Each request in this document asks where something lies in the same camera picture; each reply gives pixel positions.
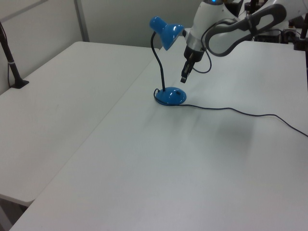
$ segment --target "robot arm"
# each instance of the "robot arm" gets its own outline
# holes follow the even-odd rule
[[[260,10],[240,21],[227,10],[223,0],[203,0],[187,35],[184,52],[187,61],[181,82],[186,82],[194,64],[203,57],[201,37],[205,31],[206,49],[221,57],[228,55],[242,41],[306,13],[308,0],[270,0]]]

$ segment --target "lamp shade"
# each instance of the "lamp shade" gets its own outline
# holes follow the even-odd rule
[[[184,26],[178,24],[167,24],[160,17],[156,16],[150,20],[150,27],[160,36],[163,47],[167,51],[179,34],[184,29]]]

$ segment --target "table surface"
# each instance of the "table surface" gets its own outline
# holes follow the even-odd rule
[[[276,113],[308,133],[304,52],[243,42],[181,84],[184,47],[159,57],[186,103]],[[159,105],[159,86],[152,60],[12,231],[307,230],[307,137],[273,117]]]
[[[29,205],[154,58],[77,42],[0,96],[0,198]]]

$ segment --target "blue desk lamp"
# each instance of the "blue desk lamp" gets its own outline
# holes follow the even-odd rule
[[[158,16],[150,20],[150,27],[154,30],[151,38],[151,48],[160,66],[160,74],[163,85],[163,89],[158,91],[155,99],[158,103],[166,106],[180,105],[186,100],[186,93],[175,87],[165,88],[163,66],[155,52],[153,40],[156,33],[159,34],[163,47],[167,51],[178,38],[179,34],[183,31],[184,27],[177,24],[167,24]]]

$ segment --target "floor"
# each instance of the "floor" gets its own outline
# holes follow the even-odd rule
[[[0,199],[0,231],[9,231],[27,207]]]

